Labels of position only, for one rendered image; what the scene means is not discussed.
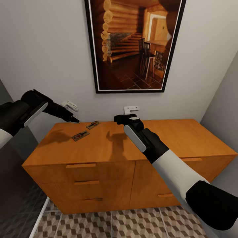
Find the mousetrap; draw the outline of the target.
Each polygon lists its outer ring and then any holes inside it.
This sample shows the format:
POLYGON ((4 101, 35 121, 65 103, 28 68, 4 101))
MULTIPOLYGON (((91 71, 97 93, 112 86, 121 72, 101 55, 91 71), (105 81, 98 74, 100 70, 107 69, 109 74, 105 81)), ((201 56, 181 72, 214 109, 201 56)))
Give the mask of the mousetrap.
POLYGON ((98 122, 98 121, 95 121, 95 122, 93 122, 92 124, 90 124, 90 125, 88 125, 88 126, 86 126, 88 129, 92 129, 92 128, 94 128, 94 127, 96 127, 97 125, 99 125, 99 124, 101 124, 100 122, 98 122))
POLYGON ((74 139, 74 141, 77 141, 77 140, 79 140, 79 139, 81 139, 81 138, 83 138, 83 137, 85 137, 85 136, 87 136, 89 134, 90 133, 86 130, 86 131, 83 131, 83 132, 73 136, 72 138, 74 139))

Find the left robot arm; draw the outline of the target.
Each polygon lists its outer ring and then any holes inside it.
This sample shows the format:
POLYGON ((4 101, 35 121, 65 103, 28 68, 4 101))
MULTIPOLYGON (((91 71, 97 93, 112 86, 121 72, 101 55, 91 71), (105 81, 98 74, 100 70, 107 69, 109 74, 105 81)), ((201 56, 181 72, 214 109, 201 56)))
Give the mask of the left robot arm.
POLYGON ((58 105, 45 94, 35 89, 34 91, 27 91, 21 97, 21 100, 0 105, 0 149, 20 128, 27 126, 42 111, 62 118, 66 122, 79 123, 79 120, 67 110, 68 107, 78 112, 78 107, 71 101, 66 100, 58 105))

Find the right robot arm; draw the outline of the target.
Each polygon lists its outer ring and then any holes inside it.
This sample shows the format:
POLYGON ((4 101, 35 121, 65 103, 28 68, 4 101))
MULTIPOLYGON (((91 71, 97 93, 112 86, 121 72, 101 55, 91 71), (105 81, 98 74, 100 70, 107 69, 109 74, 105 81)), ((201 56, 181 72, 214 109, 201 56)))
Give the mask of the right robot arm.
POLYGON ((218 238, 238 238, 238 197, 211 185, 185 164, 156 133, 144 128, 138 106, 125 106, 114 122, 144 154, 181 205, 197 214, 218 238))

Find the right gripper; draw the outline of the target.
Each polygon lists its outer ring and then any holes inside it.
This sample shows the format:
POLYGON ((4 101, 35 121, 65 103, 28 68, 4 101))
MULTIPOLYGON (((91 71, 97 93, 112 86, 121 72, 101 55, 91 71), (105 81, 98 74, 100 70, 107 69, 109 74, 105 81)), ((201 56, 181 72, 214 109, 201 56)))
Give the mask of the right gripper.
POLYGON ((114 117, 114 122, 117 122, 118 125, 123 124, 124 125, 124 120, 127 117, 136 117, 136 114, 130 114, 130 115, 117 115, 114 117))

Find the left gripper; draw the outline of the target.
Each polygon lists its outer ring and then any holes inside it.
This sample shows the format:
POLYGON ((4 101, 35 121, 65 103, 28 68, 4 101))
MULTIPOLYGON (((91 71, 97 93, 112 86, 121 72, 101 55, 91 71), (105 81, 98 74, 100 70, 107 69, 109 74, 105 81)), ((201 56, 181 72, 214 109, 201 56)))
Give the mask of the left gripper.
POLYGON ((58 104, 57 104, 57 110, 51 115, 62 118, 66 122, 71 121, 71 122, 79 123, 79 120, 73 117, 72 116, 73 114, 70 111, 66 110, 63 106, 58 104))

